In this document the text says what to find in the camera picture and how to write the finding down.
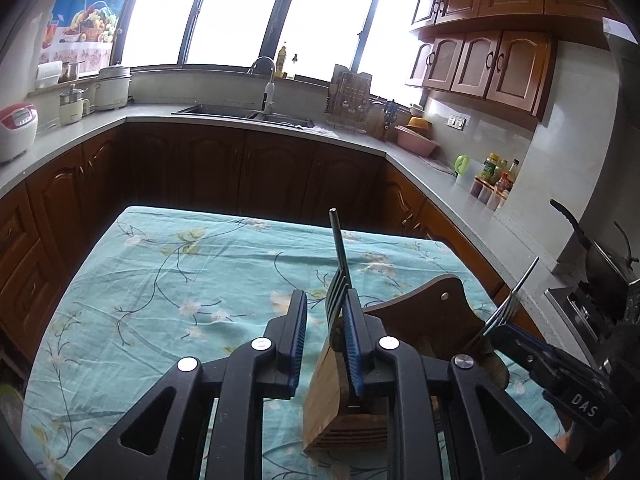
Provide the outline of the steel kitchen sink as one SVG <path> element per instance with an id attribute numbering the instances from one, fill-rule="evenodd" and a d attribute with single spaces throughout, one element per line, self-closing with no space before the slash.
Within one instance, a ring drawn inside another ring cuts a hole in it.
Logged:
<path id="1" fill-rule="evenodd" d="M 195 104 L 182 110 L 177 110 L 175 115 L 234 118 L 252 120 L 253 122 L 269 122 L 270 124 L 291 127 L 314 128 L 314 122 L 311 119 L 297 118 L 279 113 L 266 113 L 262 110 L 250 110 L 249 108 L 213 104 Z"/>

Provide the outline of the yellow oil bottle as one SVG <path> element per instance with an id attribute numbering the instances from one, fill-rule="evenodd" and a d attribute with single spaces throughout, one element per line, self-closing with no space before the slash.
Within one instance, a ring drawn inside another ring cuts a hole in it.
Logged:
<path id="1" fill-rule="evenodd" d="M 284 77 L 284 66 L 287 54 L 288 49 L 286 48 L 286 42 L 284 42 L 278 50 L 276 58 L 274 59 L 274 68 L 276 69 L 276 71 L 274 72 L 274 76 L 278 78 Z"/>

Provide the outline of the white red rice cooker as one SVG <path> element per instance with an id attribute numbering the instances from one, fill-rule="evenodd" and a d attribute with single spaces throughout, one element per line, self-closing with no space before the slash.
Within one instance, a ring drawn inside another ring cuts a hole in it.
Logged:
<path id="1" fill-rule="evenodd" d="M 38 112 L 32 103 L 2 108 L 0 116 L 0 162 L 9 162 L 28 151 L 35 142 Z"/>

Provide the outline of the steel range hood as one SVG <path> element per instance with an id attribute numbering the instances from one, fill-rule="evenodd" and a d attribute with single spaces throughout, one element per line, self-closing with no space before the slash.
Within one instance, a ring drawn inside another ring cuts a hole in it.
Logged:
<path id="1" fill-rule="evenodd" d="M 626 91 L 639 90 L 639 43 L 629 27 L 615 18 L 602 18 L 603 33 Z"/>

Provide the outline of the green lidded container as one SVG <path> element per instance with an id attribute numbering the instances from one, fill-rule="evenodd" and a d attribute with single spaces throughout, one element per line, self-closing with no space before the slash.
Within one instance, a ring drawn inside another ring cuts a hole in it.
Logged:
<path id="1" fill-rule="evenodd" d="M 21 439 L 24 399 L 13 386 L 4 382 L 0 384 L 0 408 L 15 437 Z"/>

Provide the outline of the upper wooden wall cabinets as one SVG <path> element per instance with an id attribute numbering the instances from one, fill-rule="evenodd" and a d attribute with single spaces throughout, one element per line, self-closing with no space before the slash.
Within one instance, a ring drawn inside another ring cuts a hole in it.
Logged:
<path id="1" fill-rule="evenodd" d="M 413 87 L 544 116 L 561 41 L 603 49 L 610 0 L 416 0 Z"/>

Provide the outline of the fruit beach poster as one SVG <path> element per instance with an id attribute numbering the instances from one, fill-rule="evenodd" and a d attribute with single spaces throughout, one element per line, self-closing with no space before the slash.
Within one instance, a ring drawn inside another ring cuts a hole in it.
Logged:
<path id="1" fill-rule="evenodd" d="M 125 1 L 55 0 L 39 62 L 77 62 L 82 74 L 110 64 Z"/>

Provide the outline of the lower wooden base cabinets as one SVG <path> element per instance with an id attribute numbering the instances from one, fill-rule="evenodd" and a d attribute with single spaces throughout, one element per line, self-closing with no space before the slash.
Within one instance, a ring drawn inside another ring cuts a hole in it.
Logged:
<path id="1" fill-rule="evenodd" d="M 508 285 L 470 238 L 382 155 L 240 127 L 124 122 L 75 141 L 1 189 L 1 328 L 32 359 L 64 289 L 131 205 L 438 240 L 502 301 Z"/>

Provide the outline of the silver fork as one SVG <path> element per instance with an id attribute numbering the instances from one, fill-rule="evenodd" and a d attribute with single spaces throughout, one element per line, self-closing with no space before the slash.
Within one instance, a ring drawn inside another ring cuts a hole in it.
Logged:
<path id="1" fill-rule="evenodd" d="M 326 322 L 329 332 L 332 332 L 335 322 L 340 316 L 344 298 L 351 287 L 348 272 L 338 268 L 326 293 Z"/>
<path id="2" fill-rule="evenodd" d="M 518 313 L 518 306 L 516 305 L 516 295 L 526 283 L 530 274 L 536 269 L 536 266 L 540 258 L 535 257 L 533 262 L 529 265 L 527 270 L 515 284 L 503 300 L 502 304 L 495 310 L 495 312 L 486 320 L 484 327 L 466 344 L 464 351 L 471 351 L 474 349 L 481 340 L 488 338 L 489 335 L 499 326 L 503 326 L 506 322 L 509 322 Z"/>

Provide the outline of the white slow cooker pot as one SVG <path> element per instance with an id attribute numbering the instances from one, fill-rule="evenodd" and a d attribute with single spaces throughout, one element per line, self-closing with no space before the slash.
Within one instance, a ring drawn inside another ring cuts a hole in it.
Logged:
<path id="1" fill-rule="evenodd" d="M 93 105 L 96 110 L 118 110 L 129 98 L 131 70 L 128 66 L 112 65 L 99 70 L 94 84 Z"/>

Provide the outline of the chrome kitchen faucet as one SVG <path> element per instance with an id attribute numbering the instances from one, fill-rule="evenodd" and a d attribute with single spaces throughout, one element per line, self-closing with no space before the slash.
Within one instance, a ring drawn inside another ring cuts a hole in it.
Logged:
<path id="1" fill-rule="evenodd" d="M 276 74 L 276 63 L 273 61 L 273 58 L 270 58 L 267 55 L 258 56 L 258 58 L 256 58 L 256 60 L 248 68 L 247 73 L 249 75 L 254 75 L 262 62 L 265 62 L 268 65 L 269 74 L 264 91 L 262 92 L 262 104 L 260 104 L 260 110 L 262 111 L 262 114 L 271 114 L 273 108 L 274 89 L 276 88 L 276 83 L 274 82 L 274 75 Z"/>

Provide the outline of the dark metal chopstick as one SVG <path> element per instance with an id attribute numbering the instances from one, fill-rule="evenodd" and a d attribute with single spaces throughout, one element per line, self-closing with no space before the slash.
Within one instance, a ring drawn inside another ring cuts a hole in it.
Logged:
<path id="1" fill-rule="evenodd" d="M 341 274 L 346 278 L 347 285 L 350 286 L 352 284 L 352 280 L 350 279 L 350 274 L 348 270 L 348 262 L 346 258 L 346 252 L 344 247 L 344 240 L 340 225 L 340 217 L 338 216 L 338 212 L 336 208 L 331 208 L 329 210 L 329 219 L 330 225 L 334 238 L 334 245 L 337 255 L 338 262 L 338 270 L 341 271 Z"/>

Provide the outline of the wooden utensil holder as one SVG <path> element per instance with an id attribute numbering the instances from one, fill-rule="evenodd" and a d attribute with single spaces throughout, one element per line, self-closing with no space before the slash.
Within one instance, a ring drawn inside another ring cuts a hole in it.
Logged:
<path id="1" fill-rule="evenodd" d="M 488 342 L 470 341 L 484 322 L 471 309 L 462 281 L 445 274 L 364 313 L 379 318 L 390 336 L 410 344 L 424 356 L 450 360 L 466 353 L 504 390 L 506 364 Z M 324 344 L 304 403 L 303 447 L 307 452 L 379 448 L 387 441 L 384 400 L 359 401 L 350 393 L 347 364 L 341 353 Z"/>

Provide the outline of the knife block with knives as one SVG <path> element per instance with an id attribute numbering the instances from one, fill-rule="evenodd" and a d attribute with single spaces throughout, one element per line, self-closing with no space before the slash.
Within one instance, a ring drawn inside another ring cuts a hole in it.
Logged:
<path id="1" fill-rule="evenodd" d="M 393 126 L 395 125 L 398 110 L 399 105 L 394 100 L 387 101 L 383 107 L 383 141 L 387 140 L 388 136 L 390 135 L 390 130 L 392 130 Z"/>

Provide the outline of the condiment bottles group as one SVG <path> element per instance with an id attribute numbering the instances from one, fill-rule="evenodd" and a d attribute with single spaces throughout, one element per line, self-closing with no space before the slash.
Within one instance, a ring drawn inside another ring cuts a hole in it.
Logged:
<path id="1" fill-rule="evenodd" d="M 514 158 L 510 162 L 495 153 L 489 153 L 480 173 L 474 177 L 470 194 L 495 211 L 508 199 L 518 177 L 521 162 Z"/>

